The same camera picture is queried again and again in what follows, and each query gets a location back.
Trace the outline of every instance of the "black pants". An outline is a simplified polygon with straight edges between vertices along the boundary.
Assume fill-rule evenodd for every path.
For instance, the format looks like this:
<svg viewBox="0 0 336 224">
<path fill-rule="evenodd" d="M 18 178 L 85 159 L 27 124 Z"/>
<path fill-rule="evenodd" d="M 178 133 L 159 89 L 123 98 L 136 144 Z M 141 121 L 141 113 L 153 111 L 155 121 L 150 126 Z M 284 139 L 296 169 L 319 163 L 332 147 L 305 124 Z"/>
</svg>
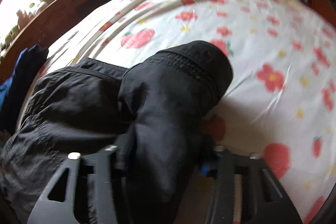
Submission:
<svg viewBox="0 0 336 224">
<path fill-rule="evenodd" d="M 37 82 L 20 130 L 1 153 L 2 193 L 26 223 L 70 152 L 95 153 L 132 131 L 132 218 L 172 223 L 202 148 L 200 121 L 231 80 L 227 58 L 202 41 L 160 51 L 129 70 L 86 59 L 52 72 Z"/>
</svg>

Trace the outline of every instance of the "silver screw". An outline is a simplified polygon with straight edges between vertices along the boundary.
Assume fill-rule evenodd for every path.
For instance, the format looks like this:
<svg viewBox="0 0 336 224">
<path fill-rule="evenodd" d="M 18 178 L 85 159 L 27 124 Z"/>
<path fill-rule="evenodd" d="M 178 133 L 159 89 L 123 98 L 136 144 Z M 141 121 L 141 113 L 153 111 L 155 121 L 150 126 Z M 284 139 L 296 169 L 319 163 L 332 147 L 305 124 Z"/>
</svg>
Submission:
<svg viewBox="0 0 336 224">
<path fill-rule="evenodd" d="M 251 153 L 250 154 L 250 159 L 251 160 L 260 160 L 262 157 L 259 153 Z"/>
<path fill-rule="evenodd" d="M 105 147 L 105 151 L 114 151 L 117 149 L 117 145 L 108 145 L 107 147 Z"/>
<path fill-rule="evenodd" d="M 81 157 L 81 154 L 78 152 L 72 152 L 68 155 L 68 159 L 77 160 Z"/>
<path fill-rule="evenodd" d="M 225 150 L 225 147 L 222 146 L 222 145 L 215 145 L 214 148 L 213 148 L 213 150 L 215 152 L 223 152 Z"/>
</svg>

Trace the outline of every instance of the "yellow flower center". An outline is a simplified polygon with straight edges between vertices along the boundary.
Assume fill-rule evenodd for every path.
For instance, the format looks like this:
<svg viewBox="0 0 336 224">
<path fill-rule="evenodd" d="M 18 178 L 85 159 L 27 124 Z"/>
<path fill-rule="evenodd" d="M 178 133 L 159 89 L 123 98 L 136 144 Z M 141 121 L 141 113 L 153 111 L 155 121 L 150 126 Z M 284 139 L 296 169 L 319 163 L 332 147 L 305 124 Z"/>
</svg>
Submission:
<svg viewBox="0 0 336 224">
<path fill-rule="evenodd" d="M 269 75 L 269 80 L 270 80 L 271 82 L 274 82 L 274 81 L 277 80 L 277 76 L 276 76 L 275 74 L 270 74 L 270 75 Z"/>
</svg>

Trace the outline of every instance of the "bed sheet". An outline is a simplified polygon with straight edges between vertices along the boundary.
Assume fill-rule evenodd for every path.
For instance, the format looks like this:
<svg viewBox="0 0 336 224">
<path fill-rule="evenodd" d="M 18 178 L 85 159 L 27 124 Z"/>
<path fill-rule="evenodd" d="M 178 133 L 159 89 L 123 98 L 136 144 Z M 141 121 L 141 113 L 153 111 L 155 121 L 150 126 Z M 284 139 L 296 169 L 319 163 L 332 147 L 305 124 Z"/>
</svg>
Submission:
<svg viewBox="0 0 336 224">
<path fill-rule="evenodd" d="M 336 32 L 299 0 L 112 0 L 50 47 L 36 80 L 87 57 L 131 67 L 194 40 L 234 70 L 204 128 L 262 154 L 308 223 L 336 181 Z M 190 185 L 176 223 L 204 223 L 211 181 Z"/>
</svg>

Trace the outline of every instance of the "bed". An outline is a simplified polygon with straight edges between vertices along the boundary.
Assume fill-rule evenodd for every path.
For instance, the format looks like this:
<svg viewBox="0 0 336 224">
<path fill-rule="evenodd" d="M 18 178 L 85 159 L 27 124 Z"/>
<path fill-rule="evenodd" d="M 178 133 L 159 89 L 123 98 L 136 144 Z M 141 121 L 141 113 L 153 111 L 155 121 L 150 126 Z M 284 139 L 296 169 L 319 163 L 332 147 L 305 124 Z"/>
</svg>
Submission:
<svg viewBox="0 0 336 224">
<path fill-rule="evenodd" d="M 299 0 L 112 0 L 50 46 L 31 90 L 87 57 L 132 67 L 194 40 L 234 70 L 204 131 L 231 152 L 263 155 L 310 223 L 336 182 L 336 31 Z M 204 223 L 211 184 L 195 171 L 175 223 Z"/>
</svg>

